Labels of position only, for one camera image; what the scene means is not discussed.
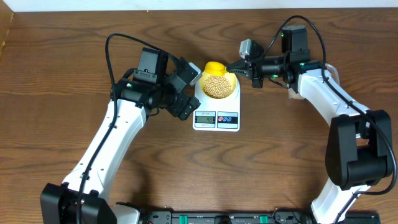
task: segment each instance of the white digital scale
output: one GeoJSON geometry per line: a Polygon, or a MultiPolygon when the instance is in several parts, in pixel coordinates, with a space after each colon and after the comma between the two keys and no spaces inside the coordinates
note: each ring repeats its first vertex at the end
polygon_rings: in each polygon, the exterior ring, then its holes
{"type": "Polygon", "coordinates": [[[199,131],[239,131],[241,127],[241,86],[235,74],[232,94],[222,99],[206,95],[202,84],[210,76],[202,73],[195,85],[195,97],[201,105],[193,112],[193,128],[199,131]]]}

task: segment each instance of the white background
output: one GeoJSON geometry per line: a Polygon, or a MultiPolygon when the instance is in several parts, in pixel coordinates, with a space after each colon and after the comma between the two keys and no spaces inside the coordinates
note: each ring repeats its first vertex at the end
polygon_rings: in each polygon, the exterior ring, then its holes
{"type": "Polygon", "coordinates": [[[398,0],[3,0],[14,12],[398,7],[398,0]]]}

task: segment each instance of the green strip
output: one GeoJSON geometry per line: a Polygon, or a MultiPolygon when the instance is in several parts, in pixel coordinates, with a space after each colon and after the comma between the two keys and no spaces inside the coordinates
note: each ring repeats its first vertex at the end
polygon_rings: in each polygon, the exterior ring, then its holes
{"type": "Polygon", "coordinates": [[[180,215],[180,224],[188,224],[188,215],[180,215]]]}
{"type": "Polygon", "coordinates": [[[262,216],[262,217],[260,217],[260,223],[261,224],[263,224],[263,223],[268,223],[268,217],[267,216],[262,216]]]}

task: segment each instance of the brown wood grain tabletop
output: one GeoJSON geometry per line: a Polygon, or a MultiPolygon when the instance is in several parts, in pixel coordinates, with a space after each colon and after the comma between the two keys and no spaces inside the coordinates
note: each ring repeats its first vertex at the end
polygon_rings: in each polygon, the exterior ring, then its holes
{"type": "MultiPolygon", "coordinates": [[[[238,60],[244,39],[268,46],[294,14],[319,29],[341,86],[389,113],[398,153],[398,9],[16,13],[0,58],[0,223],[42,223],[44,186],[61,184],[93,139],[109,101],[104,44],[110,33],[133,35],[203,69],[209,61],[238,60]]],[[[321,60],[319,41],[307,30],[312,58],[321,60]]],[[[117,80],[138,65],[141,48],[111,41],[117,80]]],[[[281,54],[278,40],[270,55],[281,54]]],[[[161,111],[130,145],[109,203],[265,211],[304,209],[315,199],[328,178],[327,123],[308,101],[288,99],[273,83],[259,90],[239,81],[239,132],[194,131],[192,118],[161,111]]],[[[398,190],[360,196],[351,210],[376,211],[382,223],[398,223],[398,190]]]]}

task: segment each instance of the robotic arm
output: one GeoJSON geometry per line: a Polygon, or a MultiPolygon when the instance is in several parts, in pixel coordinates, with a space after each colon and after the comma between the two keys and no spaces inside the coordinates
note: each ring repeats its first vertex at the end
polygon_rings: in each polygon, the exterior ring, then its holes
{"type": "Polygon", "coordinates": [[[253,40],[241,42],[239,54],[243,58],[227,66],[227,71],[252,80],[252,87],[262,88],[264,78],[291,88],[306,98],[330,126],[325,164],[329,179],[321,194],[311,203],[315,223],[334,223],[345,219],[345,213],[357,195],[392,174],[393,158],[375,129],[363,119],[353,106],[372,117],[382,128],[391,144],[391,120],[384,110],[371,111],[347,94],[325,70],[322,64],[310,60],[305,26],[287,26],[282,29],[283,56],[265,55],[264,49],[253,40]],[[282,77],[286,85],[272,78],[282,77]],[[332,90],[330,85],[350,104],[332,90]],[[365,146],[357,146],[356,138],[368,139],[365,146]]]}
{"type": "Polygon", "coordinates": [[[77,203],[81,203],[83,223],[131,223],[137,224],[139,211],[125,203],[109,208],[107,201],[120,163],[138,131],[145,125],[153,109],[165,108],[170,114],[186,120],[199,107],[199,101],[183,91],[194,85],[201,71],[184,58],[161,50],[143,48],[138,68],[128,70],[116,84],[117,120],[113,130],[101,147],[90,168],[82,202],[78,191],[83,173],[95,153],[114,116],[114,101],[108,110],[93,141],[61,186],[47,184],[40,197],[44,223],[75,223],[77,203]],[[176,65],[176,71],[166,73],[168,58],[176,65]]]}

